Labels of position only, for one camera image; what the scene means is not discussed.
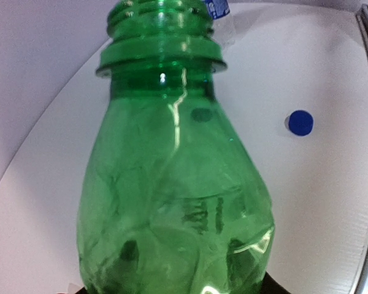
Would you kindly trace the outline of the green plastic bottle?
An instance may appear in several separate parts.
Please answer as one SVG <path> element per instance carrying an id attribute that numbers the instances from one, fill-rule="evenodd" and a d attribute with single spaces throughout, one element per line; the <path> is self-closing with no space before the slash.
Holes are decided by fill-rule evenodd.
<path id="1" fill-rule="evenodd" d="M 88 293 L 259 293 L 267 188 L 215 98 L 225 70 L 202 1 L 121 1 L 96 74 L 110 101 L 77 219 Z"/>

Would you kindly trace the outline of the blue Pepsi bottle cap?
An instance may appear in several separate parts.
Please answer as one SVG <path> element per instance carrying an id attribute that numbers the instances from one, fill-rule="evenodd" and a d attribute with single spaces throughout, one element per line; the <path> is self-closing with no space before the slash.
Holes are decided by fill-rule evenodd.
<path id="1" fill-rule="evenodd" d="M 305 110 L 295 110 L 285 119 L 286 128 L 294 135 L 309 135 L 314 127 L 313 116 Z"/>

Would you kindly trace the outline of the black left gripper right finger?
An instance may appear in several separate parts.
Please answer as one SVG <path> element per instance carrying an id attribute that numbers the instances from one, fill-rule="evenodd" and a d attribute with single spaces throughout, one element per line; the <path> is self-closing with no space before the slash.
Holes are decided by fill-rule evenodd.
<path id="1" fill-rule="evenodd" d="M 259 291 L 260 294 L 290 294 L 269 273 L 266 273 Z"/>

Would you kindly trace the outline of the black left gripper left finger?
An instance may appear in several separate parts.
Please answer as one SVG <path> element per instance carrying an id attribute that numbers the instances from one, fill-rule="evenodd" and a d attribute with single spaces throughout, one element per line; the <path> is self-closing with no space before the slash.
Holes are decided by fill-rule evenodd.
<path id="1" fill-rule="evenodd" d="M 57 294 L 88 294 L 85 287 L 80 286 L 68 286 L 64 292 L 58 292 Z"/>

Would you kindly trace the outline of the clear bottle small blue label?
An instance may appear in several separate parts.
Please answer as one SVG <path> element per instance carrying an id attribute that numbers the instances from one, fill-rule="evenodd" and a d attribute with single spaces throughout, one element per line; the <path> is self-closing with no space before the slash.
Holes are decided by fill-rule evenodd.
<path id="1" fill-rule="evenodd" d="M 239 30 L 227 0 L 202 0 L 212 19 L 212 27 L 207 30 L 207 38 L 217 43 L 225 54 L 239 39 Z"/>

